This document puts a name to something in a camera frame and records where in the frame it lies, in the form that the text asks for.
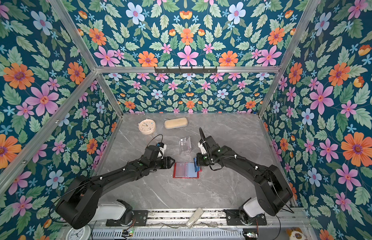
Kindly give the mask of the blue credit card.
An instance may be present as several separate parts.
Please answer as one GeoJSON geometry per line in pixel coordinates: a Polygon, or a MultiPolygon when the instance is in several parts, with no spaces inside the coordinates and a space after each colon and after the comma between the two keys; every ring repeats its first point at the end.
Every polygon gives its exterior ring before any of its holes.
{"type": "Polygon", "coordinates": [[[194,168],[196,173],[198,173],[201,170],[200,166],[198,165],[197,158],[194,158],[194,168]]]}

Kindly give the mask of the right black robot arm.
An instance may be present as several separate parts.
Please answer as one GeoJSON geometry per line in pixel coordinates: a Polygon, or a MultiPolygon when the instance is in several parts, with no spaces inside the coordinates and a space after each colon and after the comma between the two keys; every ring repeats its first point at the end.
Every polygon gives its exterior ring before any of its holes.
{"type": "Polygon", "coordinates": [[[275,217],[284,207],[289,209],[288,202],[294,194],[277,166],[267,167],[252,162],[228,146],[221,147],[212,136],[205,136],[202,128],[199,128],[199,133],[201,151],[196,156],[197,166],[209,167],[212,171],[229,168],[254,185],[256,196],[239,207],[239,218],[244,224],[249,224],[257,216],[268,214],[275,217]]]}

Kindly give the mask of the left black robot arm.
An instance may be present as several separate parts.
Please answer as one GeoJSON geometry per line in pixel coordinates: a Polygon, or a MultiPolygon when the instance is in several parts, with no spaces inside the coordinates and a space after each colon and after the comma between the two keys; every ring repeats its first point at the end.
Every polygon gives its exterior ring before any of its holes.
{"type": "Polygon", "coordinates": [[[74,229],[81,229],[90,222],[101,220],[123,221],[127,225],[132,220],[131,206],[122,200],[116,204],[101,204],[100,198],[106,193],[129,182],[137,181],[151,172],[171,169],[175,160],[165,157],[163,143],[150,145],[137,160],[109,173],[86,178],[79,176],[73,180],[66,193],[58,201],[55,212],[74,229]]]}

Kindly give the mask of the red card holder wallet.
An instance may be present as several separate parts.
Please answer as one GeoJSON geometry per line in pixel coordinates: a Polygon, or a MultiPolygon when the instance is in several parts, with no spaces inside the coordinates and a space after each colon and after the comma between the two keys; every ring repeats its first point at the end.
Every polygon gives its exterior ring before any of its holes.
{"type": "Polygon", "coordinates": [[[173,178],[175,179],[198,179],[200,171],[195,172],[194,163],[180,163],[174,165],[173,178]]]}

